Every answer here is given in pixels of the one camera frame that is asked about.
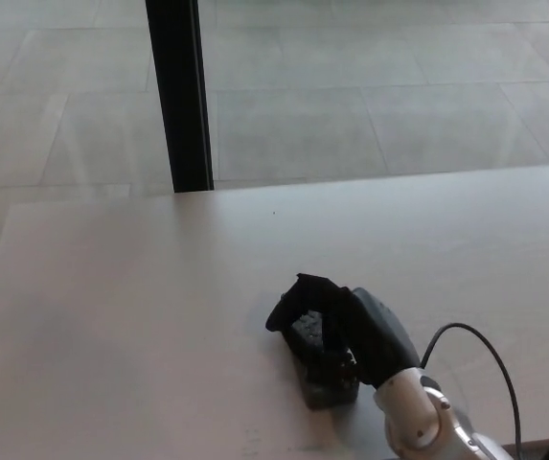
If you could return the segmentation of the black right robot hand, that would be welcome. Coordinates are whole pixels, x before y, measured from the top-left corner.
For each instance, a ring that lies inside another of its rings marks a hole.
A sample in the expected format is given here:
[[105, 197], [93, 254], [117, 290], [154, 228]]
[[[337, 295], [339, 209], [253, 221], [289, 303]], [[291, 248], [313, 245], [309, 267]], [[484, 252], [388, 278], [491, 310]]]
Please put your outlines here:
[[265, 327], [283, 336], [308, 382], [326, 387], [361, 382], [379, 388], [421, 364], [406, 329], [373, 294], [316, 275], [297, 275]]

